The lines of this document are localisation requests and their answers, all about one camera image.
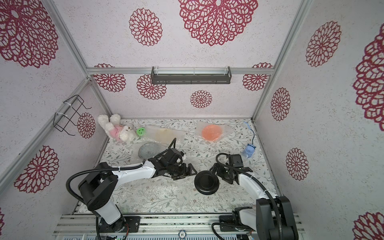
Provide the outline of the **dark grey plate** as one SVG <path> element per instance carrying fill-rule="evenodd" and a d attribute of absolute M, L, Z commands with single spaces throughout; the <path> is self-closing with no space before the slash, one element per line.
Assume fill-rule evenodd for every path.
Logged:
<path fill-rule="evenodd" d="M 199 172 L 194 184 L 197 191 L 203 195 L 213 195 L 220 186 L 219 178 L 211 171 Z"/>

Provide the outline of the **clear bubble wrap sheet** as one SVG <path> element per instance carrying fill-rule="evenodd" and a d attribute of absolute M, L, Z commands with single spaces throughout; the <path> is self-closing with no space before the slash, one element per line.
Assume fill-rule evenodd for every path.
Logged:
<path fill-rule="evenodd" d="M 237 184 L 219 180 L 216 193 L 203 195 L 194 185 L 195 177 L 173 181 L 159 177 L 123 184 L 112 194 L 114 203 L 124 213 L 230 213 L 237 207 L 256 203 Z"/>

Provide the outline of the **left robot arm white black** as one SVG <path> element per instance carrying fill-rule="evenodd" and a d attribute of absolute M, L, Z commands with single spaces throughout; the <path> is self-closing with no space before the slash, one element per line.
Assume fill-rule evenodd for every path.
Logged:
<path fill-rule="evenodd" d="M 66 181 L 66 189 L 96 216 L 98 228 L 117 232 L 127 227 L 128 222 L 112 200 L 114 190 L 141 179 L 167 177 L 176 181 L 195 176 L 196 169 L 184 163 L 185 158 L 173 140 L 166 150 L 138 165 L 112 167 L 102 162 L 94 169 L 76 173 Z"/>

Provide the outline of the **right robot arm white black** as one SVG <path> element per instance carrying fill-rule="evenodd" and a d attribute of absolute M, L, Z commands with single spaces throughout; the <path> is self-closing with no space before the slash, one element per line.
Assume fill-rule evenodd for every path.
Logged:
<path fill-rule="evenodd" d="M 298 240 L 299 233 L 289 199 L 285 196 L 274 197 L 251 172 L 230 163 L 220 162 L 221 156 L 233 161 L 235 155 L 219 153 L 216 155 L 216 163 L 235 173 L 238 185 L 255 197 L 256 208 L 235 211 L 239 225 L 225 223 L 220 225 L 255 230 L 260 240 Z"/>

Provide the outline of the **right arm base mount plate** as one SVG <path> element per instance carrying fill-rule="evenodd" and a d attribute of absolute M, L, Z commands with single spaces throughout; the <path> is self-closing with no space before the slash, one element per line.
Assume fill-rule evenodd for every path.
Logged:
<path fill-rule="evenodd" d="M 251 232 L 257 230 L 255 216 L 241 218 L 239 216 L 219 216 L 220 230 L 222 232 Z"/>

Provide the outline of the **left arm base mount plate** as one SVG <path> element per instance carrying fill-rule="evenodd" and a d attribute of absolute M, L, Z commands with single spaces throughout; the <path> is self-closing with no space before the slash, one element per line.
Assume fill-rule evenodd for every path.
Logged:
<path fill-rule="evenodd" d="M 141 217 L 139 216 L 121 216 L 116 222 L 107 224 L 101 218 L 97 224 L 97 229 L 100 233 L 137 233 L 140 226 Z"/>

